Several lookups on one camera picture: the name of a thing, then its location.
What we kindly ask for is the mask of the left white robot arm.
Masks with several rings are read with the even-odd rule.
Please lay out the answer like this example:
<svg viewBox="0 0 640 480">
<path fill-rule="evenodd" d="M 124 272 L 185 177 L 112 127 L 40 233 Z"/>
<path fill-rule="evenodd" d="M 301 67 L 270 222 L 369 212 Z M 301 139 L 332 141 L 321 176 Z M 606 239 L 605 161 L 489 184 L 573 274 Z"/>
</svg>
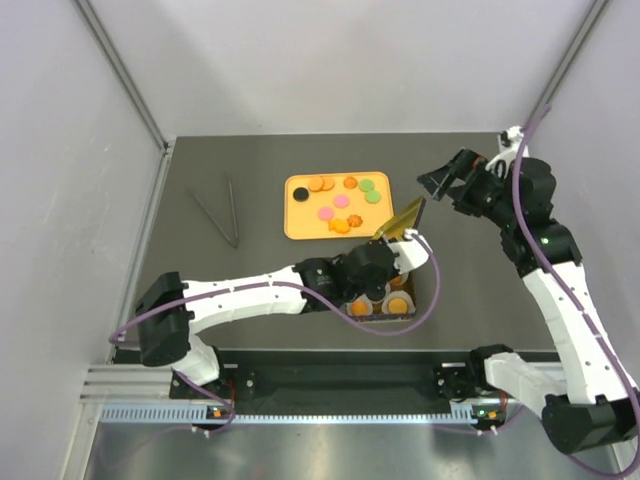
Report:
<svg viewBox="0 0 640 480">
<path fill-rule="evenodd" d="M 404 266 L 399 246 L 374 240 L 332 258 L 234 280 L 187 281 L 177 272 L 164 273 L 135 307 L 142 319 L 141 361 L 146 367 L 170 366 L 203 395 L 216 396 L 226 387 L 227 374 L 200 332 L 258 316 L 341 309 L 364 294 L 385 292 Z"/>
</svg>

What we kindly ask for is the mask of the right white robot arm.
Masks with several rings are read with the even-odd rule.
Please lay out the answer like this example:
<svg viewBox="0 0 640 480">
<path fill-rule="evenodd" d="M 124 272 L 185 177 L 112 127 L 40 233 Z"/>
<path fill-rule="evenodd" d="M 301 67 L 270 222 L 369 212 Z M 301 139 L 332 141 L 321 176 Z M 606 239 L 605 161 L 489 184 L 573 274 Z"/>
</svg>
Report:
<svg viewBox="0 0 640 480">
<path fill-rule="evenodd" d="M 563 454 L 637 437 L 632 404 L 639 389 L 630 376 L 618 376 L 581 252 L 570 230 L 552 216 L 551 167 L 525 157 L 515 173 L 504 160 L 491 163 L 462 149 L 417 180 L 432 199 L 448 196 L 456 211 L 499 228 L 502 249 L 542 313 L 565 377 L 559 383 L 510 347 L 495 344 L 469 353 L 469 388 L 481 396 L 501 390 L 519 401 Z"/>
</svg>

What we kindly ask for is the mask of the orange shell cookie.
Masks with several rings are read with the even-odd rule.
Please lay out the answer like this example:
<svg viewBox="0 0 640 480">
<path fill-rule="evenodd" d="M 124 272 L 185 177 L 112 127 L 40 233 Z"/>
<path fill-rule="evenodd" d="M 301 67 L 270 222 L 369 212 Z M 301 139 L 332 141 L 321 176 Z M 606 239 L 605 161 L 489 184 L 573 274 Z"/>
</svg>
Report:
<svg viewBox="0 0 640 480">
<path fill-rule="evenodd" d="M 350 313 L 352 316 L 366 316 L 369 313 L 369 307 L 364 302 L 356 301 L 350 305 Z"/>
</svg>

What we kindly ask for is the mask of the metal tongs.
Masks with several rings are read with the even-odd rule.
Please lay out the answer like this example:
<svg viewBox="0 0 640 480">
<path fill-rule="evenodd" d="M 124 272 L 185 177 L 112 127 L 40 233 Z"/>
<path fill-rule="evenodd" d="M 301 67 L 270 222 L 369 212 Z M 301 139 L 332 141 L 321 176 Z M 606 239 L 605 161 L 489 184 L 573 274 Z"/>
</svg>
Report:
<svg viewBox="0 0 640 480">
<path fill-rule="evenodd" d="M 208 202 L 206 198 L 203 195 L 201 195 L 196 189 L 194 189 L 191 185 L 186 184 L 184 188 L 188 196 L 196 203 L 199 209 L 203 212 L 203 214 L 211 222 L 211 224 L 215 227 L 215 229 L 223 237 L 223 239 L 227 242 L 227 244 L 231 248 L 237 250 L 240 245 L 238 217 L 237 217 L 233 182 L 232 182 L 231 176 L 227 171 L 224 172 L 224 181 L 226 183 L 227 194 L 228 194 L 228 203 L 229 203 L 230 219 L 231 219 L 231 226 L 232 226 L 231 231 L 227 231 L 224 229 L 223 225 L 219 221 L 219 218 L 216 216 L 215 209 L 213 208 L 211 202 Z"/>
</svg>

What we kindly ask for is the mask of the round dotted biscuit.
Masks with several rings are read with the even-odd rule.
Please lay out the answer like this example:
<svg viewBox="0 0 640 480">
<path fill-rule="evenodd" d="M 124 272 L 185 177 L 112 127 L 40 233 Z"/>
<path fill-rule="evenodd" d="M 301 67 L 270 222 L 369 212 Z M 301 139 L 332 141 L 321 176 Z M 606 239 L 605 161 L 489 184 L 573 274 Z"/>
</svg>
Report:
<svg viewBox="0 0 640 480">
<path fill-rule="evenodd" d="M 387 307 L 392 314 L 404 314 L 409 311 L 409 303 L 402 297 L 391 298 Z"/>
</svg>

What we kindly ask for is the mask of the gold tin lid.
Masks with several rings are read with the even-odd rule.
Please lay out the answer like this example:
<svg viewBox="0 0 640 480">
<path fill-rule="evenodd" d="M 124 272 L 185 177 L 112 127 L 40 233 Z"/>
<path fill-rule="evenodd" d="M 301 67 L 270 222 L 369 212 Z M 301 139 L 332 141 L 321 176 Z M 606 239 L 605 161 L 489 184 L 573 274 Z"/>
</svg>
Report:
<svg viewBox="0 0 640 480">
<path fill-rule="evenodd" d="M 394 215 L 381 225 L 374 235 L 373 240 L 384 239 L 386 241 L 403 241 L 407 229 L 416 230 L 424 210 L 426 199 L 422 196 L 412 201 L 401 212 Z"/>
</svg>

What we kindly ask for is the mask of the gold cookie tin box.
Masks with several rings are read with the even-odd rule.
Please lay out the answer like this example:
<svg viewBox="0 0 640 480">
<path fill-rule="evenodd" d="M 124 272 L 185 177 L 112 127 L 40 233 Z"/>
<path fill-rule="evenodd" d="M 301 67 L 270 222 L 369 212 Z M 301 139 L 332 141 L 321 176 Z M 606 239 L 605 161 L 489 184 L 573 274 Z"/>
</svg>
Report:
<svg viewBox="0 0 640 480">
<path fill-rule="evenodd" d="M 351 317 L 352 319 L 356 320 L 359 323 L 382 323 L 382 322 L 398 322 L 398 321 L 408 321 L 410 319 L 412 319 L 416 313 L 416 298 L 415 298 L 415 293 L 414 293 L 414 285 L 413 285 L 413 280 L 411 275 L 409 274 L 409 278 L 407 280 L 407 282 L 402 285 L 399 288 L 392 288 L 389 285 L 389 282 L 386 284 L 390 287 L 391 291 L 398 291 L 398 290 L 402 290 L 402 291 L 406 291 L 413 299 L 414 305 L 415 305 L 415 312 L 413 314 L 408 314 L 408 315 L 386 315 L 383 314 L 381 311 L 381 304 L 372 304 L 373 305 L 373 313 L 369 316 L 366 317 L 351 317 L 348 315 L 347 313 L 347 305 L 349 303 L 347 303 L 344 307 L 343 310 L 344 312 Z"/>
</svg>

